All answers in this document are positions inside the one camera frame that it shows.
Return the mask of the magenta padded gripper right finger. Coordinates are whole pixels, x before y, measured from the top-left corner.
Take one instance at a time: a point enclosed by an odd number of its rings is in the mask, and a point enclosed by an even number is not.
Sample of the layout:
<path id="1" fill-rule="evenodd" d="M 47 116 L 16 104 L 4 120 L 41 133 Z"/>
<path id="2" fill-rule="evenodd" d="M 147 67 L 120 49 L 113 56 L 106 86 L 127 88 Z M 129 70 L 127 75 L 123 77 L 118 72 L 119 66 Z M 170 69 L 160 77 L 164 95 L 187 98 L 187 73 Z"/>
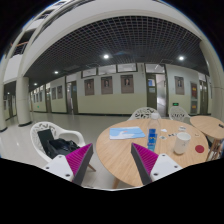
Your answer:
<path id="1" fill-rule="evenodd" d="M 144 185 L 148 185 L 182 169 L 167 154 L 156 154 L 136 143 L 131 144 L 131 154 Z"/>

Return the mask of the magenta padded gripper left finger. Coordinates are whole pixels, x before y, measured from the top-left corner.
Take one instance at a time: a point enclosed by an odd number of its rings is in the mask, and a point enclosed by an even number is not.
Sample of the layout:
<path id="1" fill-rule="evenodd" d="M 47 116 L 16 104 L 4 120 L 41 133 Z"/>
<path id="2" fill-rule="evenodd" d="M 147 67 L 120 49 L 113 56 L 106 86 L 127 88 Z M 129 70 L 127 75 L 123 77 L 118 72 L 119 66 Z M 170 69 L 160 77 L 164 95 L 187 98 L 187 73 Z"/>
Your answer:
<path id="1" fill-rule="evenodd" d="M 43 170 L 59 176 L 76 185 L 81 185 L 86 169 L 93 155 L 93 144 L 87 144 L 70 154 L 57 155 Z"/>

